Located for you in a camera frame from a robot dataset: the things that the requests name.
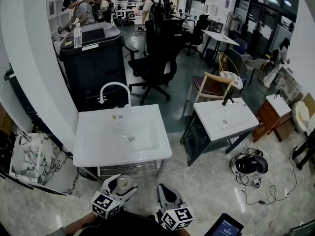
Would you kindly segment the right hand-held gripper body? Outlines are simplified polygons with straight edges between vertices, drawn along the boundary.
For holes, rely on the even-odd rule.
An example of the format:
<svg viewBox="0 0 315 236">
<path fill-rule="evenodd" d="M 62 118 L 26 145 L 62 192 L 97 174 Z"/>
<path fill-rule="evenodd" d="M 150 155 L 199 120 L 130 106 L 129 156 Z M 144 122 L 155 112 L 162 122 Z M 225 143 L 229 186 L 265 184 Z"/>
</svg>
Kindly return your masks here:
<svg viewBox="0 0 315 236">
<path fill-rule="evenodd" d="M 159 210 L 159 223 L 170 231 L 186 228 L 193 221 L 193 211 L 186 203 Z"/>
</svg>

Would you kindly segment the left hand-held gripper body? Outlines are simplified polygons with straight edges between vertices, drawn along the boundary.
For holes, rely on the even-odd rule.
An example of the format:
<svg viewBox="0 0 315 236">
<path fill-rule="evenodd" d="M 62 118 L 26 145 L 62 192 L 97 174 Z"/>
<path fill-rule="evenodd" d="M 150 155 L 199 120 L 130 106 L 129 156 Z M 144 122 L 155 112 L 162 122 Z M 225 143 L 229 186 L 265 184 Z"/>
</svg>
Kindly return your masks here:
<svg viewBox="0 0 315 236">
<path fill-rule="evenodd" d="M 91 203 L 93 213 L 104 219 L 113 217 L 122 206 L 122 200 L 104 188 L 96 191 Z"/>
</svg>

